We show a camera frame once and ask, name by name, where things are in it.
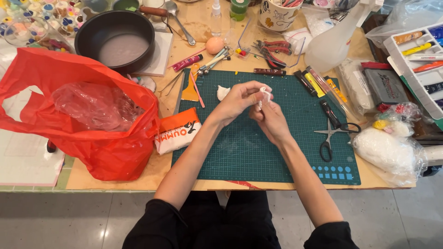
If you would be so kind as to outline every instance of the green cutting mat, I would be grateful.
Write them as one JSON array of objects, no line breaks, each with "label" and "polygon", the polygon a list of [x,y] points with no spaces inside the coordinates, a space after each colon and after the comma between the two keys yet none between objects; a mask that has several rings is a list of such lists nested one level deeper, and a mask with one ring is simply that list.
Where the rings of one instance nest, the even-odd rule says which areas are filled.
[{"label": "green cutting mat", "polygon": [[[185,79],[189,78],[189,69],[185,69]],[[280,104],[289,125],[291,134],[299,144],[307,160],[325,184],[360,185],[354,151],[348,145],[350,140],[346,132],[338,132],[331,139],[333,160],[324,162],[319,155],[319,147],[326,139],[326,134],[313,131],[327,130],[327,117],[319,106],[320,99],[312,97],[297,81],[295,76],[265,76],[230,71],[211,70],[208,75],[197,79],[198,90],[205,103],[181,100],[179,111],[196,107],[203,123],[211,111],[219,104],[218,85],[232,87],[235,84],[256,80],[272,87],[274,101]],[[342,122],[345,116],[332,102],[331,108]],[[183,151],[174,151],[174,164]],[[254,120],[244,111],[231,124],[223,128],[214,142],[198,179],[235,180],[258,182],[292,183],[291,173],[280,152],[269,142]]]}]

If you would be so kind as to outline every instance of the jar lid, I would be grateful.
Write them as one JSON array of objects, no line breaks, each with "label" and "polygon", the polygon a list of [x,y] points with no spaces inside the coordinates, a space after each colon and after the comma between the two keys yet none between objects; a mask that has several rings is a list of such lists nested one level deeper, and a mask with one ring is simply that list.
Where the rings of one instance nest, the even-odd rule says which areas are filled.
[{"label": "jar lid", "polygon": [[245,7],[249,5],[249,0],[231,0],[231,3],[239,7]]}]

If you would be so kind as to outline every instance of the person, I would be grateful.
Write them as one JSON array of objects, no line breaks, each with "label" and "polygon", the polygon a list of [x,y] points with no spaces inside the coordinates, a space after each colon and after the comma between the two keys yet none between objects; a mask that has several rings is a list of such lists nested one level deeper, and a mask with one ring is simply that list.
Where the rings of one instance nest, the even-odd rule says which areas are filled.
[{"label": "person", "polygon": [[310,167],[289,132],[280,106],[267,101],[257,81],[234,85],[212,111],[174,166],[160,183],[145,214],[127,235],[123,249],[279,249],[265,191],[232,191],[226,208],[215,191],[191,191],[202,164],[223,127],[246,108],[262,100],[262,110],[250,108],[271,143],[277,146],[294,179],[294,185],[315,226],[306,249],[355,249],[349,223]]}]

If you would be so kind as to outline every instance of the spoon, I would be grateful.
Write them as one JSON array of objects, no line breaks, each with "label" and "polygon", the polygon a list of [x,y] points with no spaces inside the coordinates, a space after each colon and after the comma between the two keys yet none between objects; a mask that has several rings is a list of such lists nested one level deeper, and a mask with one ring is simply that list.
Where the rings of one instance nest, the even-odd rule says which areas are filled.
[{"label": "spoon", "polygon": [[183,30],[183,33],[185,33],[186,39],[188,40],[189,44],[191,46],[195,45],[195,40],[192,38],[192,36],[188,33],[188,31],[183,27],[182,23],[179,21],[177,16],[175,15],[175,12],[177,11],[177,5],[173,1],[167,1],[166,3],[166,9],[169,14],[172,14],[172,16],[175,18],[177,23],[179,24],[180,28]]}]

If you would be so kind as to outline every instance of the orange scraper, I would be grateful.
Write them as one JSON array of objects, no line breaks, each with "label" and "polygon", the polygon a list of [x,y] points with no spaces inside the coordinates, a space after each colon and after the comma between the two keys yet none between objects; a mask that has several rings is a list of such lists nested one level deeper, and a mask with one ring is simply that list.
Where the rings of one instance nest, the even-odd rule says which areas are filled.
[{"label": "orange scraper", "polygon": [[191,71],[189,72],[189,80],[188,80],[188,86],[182,91],[182,99],[183,100],[190,100],[190,101],[198,101],[198,94],[194,89],[194,82],[198,75],[196,74],[197,70],[200,68],[200,64],[194,63],[191,66]]}]

